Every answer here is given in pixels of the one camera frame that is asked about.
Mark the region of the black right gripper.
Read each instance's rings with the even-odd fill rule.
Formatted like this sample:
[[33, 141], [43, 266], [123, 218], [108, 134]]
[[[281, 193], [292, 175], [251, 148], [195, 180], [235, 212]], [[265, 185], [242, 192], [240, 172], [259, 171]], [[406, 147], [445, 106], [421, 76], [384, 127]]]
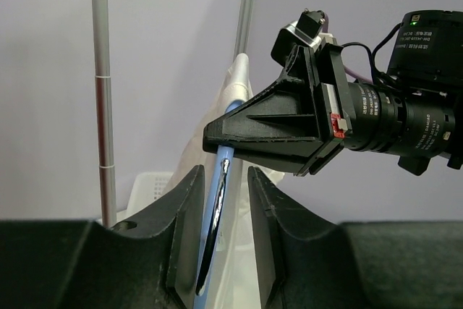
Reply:
[[404, 170], [421, 175], [436, 156], [456, 166], [456, 101], [442, 93], [348, 82], [341, 46], [315, 54], [315, 84], [277, 80], [248, 102], [209, 122], [203, 150], [234, 149], [238, 159], [291, 174], [322, 169], [322, 140], [333, 149], [398, 156]]

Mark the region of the white printed t shirt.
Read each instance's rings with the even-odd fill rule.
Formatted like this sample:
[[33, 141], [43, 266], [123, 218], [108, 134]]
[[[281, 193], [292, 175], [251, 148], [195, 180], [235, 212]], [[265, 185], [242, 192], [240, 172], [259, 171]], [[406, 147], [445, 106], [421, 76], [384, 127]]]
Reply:
[[[205, 169], [205, 202], [201, 242], [205, 242], [211, 208], [218, 184], [222, 155], [202, 149], [203, 129], [227, 110], [252, 98], [249, 57], [239, 54], [226, 72], [221, 88], [209, 110], [196, 126], [180, 157], [166, 189], [174, 188], [195, 165]], [[223, 214], [216, 240], [212, 265], [204, 292], [194, 299], [194, 308], [260, 308], [258, 273], [252, 236], [247, 170], [250, 163], [231, 160]]]

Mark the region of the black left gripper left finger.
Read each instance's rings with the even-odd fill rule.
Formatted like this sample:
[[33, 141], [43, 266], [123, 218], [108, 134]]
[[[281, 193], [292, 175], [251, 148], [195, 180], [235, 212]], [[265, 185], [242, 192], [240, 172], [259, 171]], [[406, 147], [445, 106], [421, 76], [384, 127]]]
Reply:
[[3, 220], [3, 308], [191, 308], [205, 170], [104, 227], [90, 220]]

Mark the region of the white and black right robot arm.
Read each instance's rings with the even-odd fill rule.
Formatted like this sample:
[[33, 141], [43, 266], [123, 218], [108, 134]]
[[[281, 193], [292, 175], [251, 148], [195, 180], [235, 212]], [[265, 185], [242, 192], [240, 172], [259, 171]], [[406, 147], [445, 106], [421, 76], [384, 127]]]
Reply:
[[323, 32], [322, 11], [305, 10], [280, 29], [271, 51], [279, 77], [209, 122], [203, 150], [221, 146], [252, 164], [297, 176], [317, 174], [342, 150], [397, 156], [421, 175], [444, 157], [462, 167], [462, 13], [417, 10], [386, 36], [388, 68], [368, 49], [371, 81], [350, 81], [343, 46]]

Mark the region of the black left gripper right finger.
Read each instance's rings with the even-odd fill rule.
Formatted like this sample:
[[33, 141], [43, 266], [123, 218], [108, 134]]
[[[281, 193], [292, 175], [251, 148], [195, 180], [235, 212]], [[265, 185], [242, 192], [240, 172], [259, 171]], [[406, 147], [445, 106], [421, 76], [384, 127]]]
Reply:
[[247, 172], [263, 308], [460, 308], [462, 223], [331, 223]]

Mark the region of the light blue plastic hanger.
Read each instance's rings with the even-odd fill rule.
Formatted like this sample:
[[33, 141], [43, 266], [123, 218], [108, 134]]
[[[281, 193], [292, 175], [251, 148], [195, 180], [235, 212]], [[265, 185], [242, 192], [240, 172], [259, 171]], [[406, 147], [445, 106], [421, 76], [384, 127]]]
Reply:
[[242, 162], [234, 149], [218, 147], [201, 227], [194, 308], [224, 308], [232, 291], [241, 177]]

